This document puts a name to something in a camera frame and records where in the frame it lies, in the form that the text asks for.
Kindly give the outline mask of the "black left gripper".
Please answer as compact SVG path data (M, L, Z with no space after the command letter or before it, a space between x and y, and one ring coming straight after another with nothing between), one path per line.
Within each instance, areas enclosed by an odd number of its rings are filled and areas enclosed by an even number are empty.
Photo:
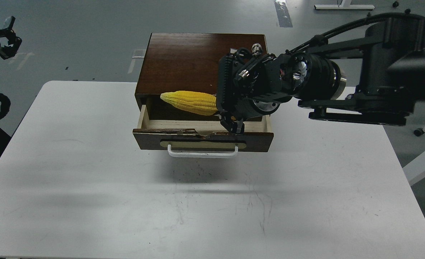
M5 20L4 29L0 29L0 38L7 39L7 45L1 46L0 42L0 57L3 60L15 57L23 42L22 38L15 36L14 23L15 17L9 16Z

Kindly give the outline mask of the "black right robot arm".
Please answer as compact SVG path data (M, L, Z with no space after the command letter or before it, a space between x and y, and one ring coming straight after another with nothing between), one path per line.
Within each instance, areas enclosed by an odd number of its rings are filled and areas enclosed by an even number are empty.
M406 125L425 101L425 17L377 14L278 56L255 43L220 59L217 116L231 134L292 98L314 120Z

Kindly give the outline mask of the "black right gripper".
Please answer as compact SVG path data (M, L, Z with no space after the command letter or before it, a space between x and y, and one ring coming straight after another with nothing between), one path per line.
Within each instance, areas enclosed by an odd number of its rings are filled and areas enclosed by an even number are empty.
M297 92L295 53L254 54L241 47L219 60L217 109L230 134L245 133L243 121L273 113Z

